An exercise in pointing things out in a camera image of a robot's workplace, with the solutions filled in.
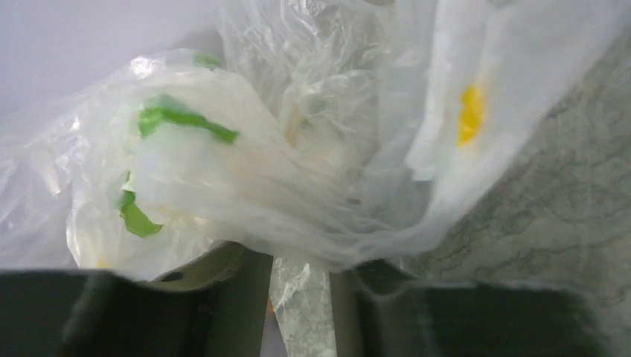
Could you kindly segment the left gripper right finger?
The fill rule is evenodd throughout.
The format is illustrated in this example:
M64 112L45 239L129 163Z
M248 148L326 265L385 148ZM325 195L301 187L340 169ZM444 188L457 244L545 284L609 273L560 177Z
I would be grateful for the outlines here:
M427 280L383 261L330 275L340 356L619 356L621 322L540 280Z

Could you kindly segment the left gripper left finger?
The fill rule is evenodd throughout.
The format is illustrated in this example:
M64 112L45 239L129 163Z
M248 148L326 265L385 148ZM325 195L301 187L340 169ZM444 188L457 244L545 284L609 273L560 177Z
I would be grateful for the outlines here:
M258 356L272 258L167 292L104 271L3 271L3 356Z

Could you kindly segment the clear plastic bag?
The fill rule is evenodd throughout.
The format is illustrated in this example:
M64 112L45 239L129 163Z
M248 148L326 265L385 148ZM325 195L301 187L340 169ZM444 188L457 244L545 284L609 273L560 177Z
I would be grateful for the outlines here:
M222 57L136 57L1 122L1 273L167 292L272 258L289 353L330 275L592 297L630 354L628 1L220 1Z

